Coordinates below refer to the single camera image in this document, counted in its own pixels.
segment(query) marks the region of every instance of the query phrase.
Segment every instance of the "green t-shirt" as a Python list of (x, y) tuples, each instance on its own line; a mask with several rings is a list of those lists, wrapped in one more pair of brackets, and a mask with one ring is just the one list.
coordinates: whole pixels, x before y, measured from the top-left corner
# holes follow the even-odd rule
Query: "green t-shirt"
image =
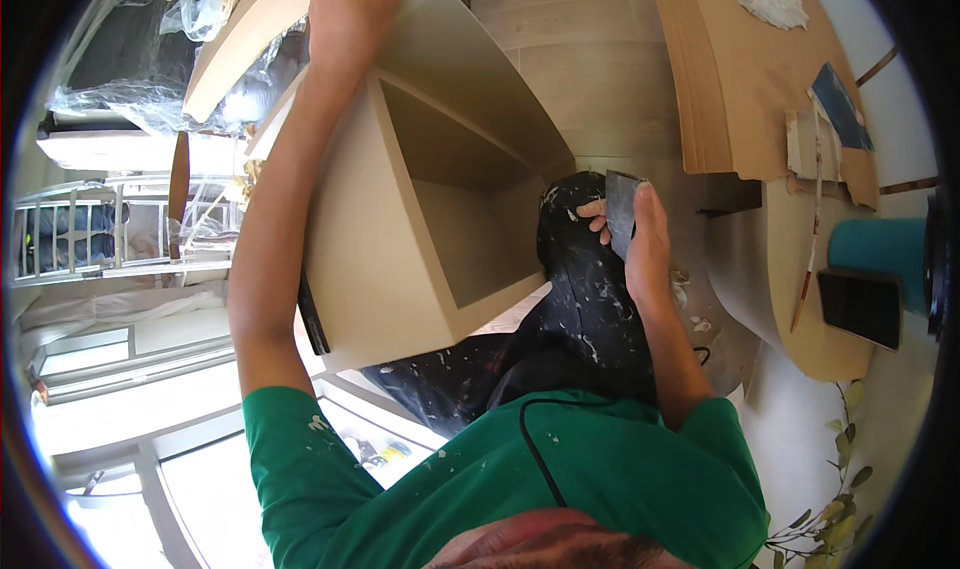
[[(578, 391), (529, 394), (488, 411), (389, 490), (357, 462), (302, 391), (265, 387), (243, 403), (263, 537), (277, 569), (420, 569), (453, 537), (556, 507), (523, 440), (528, 398), (603, 402)], [(533, 404), (524, 421), (570, 508), (644, 535), (699, 569), (747, 567), (767, 529), (737, 412), (703, 402), (678, 431), (652, 407)]]

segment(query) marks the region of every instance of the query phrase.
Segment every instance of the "paint-stained pants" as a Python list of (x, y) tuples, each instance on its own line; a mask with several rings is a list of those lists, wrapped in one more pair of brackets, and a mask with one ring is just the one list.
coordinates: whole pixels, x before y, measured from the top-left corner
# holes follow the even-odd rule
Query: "paint-stained pants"
[(361, 369), (427, 427), (452, 437), (504, 399), (577, 389), (656, 405), (653, 362), (627, 293), (623, 261), (576, 208), (606, 196), (605, 177), (578, 172), (540, 198), (536, 255), (552, 285), (512, 334), (472, 335), (448, 349)]

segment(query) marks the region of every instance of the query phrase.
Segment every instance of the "teal container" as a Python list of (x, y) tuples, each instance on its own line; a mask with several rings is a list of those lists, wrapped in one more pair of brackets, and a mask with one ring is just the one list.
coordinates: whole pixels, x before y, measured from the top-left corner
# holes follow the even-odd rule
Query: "teal container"
[(864, 218), (844, 221), (830, 234), (832, 270), (898, 275), (903, 308), (927, 314), (924, 301), (924, 231), (927, 219)]

